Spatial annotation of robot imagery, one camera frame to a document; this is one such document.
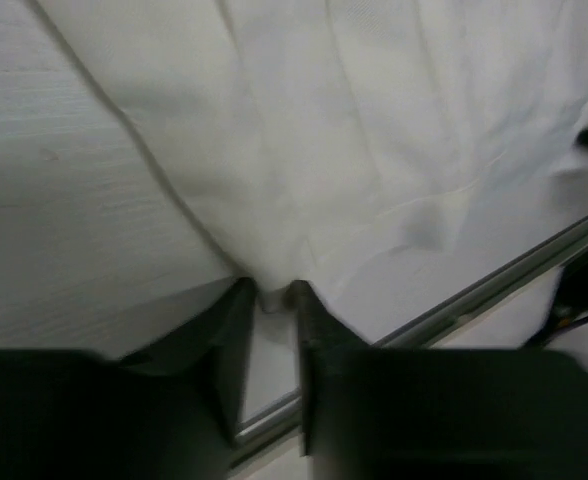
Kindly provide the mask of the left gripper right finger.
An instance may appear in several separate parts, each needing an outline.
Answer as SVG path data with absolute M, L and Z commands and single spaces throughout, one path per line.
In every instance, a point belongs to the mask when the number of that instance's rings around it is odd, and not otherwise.
M 369 385 L 364 367 L 373 349 L 329 311 L 309 282 L 290 285 L 288 306 L 297 323 L 304 451 L 354 454 L 362 389 Z

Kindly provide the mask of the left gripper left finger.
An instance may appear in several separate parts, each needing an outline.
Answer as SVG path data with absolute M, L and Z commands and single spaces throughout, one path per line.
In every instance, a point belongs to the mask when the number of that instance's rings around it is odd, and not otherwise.
M 242 278 L 204 312 L 125 356 L 119 366 L 194 382 L 223 437 L 234 443 L 246 393 L 254 308 L 255 282 Z

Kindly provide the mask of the white pleated skirt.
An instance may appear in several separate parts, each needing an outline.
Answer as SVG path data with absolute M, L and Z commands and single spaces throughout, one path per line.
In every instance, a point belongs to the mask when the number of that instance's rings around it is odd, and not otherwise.
M 188 221 L 185 285 L 416 316 L 588 216 L 588 1 L 36 1 Z

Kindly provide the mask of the aluminium table front rail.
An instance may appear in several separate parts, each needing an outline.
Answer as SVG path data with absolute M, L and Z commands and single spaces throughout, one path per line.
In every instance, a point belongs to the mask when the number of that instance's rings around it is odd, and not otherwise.
M 588 252 L 588 215 L 461 292 L 378 338 L 377 347 L 427 346 L 481 317 L 548 271 Z M 242 470 L 289 438 L 302 421 L 298 387 L 242 423 L 232 470 Z

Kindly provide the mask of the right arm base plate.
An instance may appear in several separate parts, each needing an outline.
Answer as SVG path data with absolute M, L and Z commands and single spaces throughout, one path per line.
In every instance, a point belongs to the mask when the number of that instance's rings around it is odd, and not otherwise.
M 588 251 L 568 263 L 542 326 L 523 344 L 543 347 L 553 339 L 588 324 Z

